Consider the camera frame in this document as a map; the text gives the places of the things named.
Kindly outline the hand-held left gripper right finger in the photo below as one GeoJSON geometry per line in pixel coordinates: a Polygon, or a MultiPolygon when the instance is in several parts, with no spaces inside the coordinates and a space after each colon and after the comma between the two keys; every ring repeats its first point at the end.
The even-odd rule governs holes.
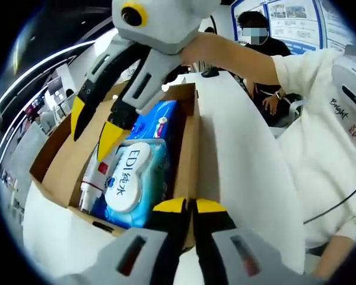
{"type": "Polygon", "coordinates": [[[205,284],[323,284],[287,267],[279,250],[251,229],[237,227],[208,199],[192,202],[196,254],[205,284]]]}

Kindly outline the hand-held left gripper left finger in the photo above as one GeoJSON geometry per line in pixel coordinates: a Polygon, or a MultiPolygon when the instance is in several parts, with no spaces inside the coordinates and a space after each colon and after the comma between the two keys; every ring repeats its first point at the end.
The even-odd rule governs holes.
{"type": "Polygon", "coordinates": [[[64,284],[173,284],[192,213],[191,199],[156,205],[142,228],[133,227],[109,243],[96,262],[64,284]]]}

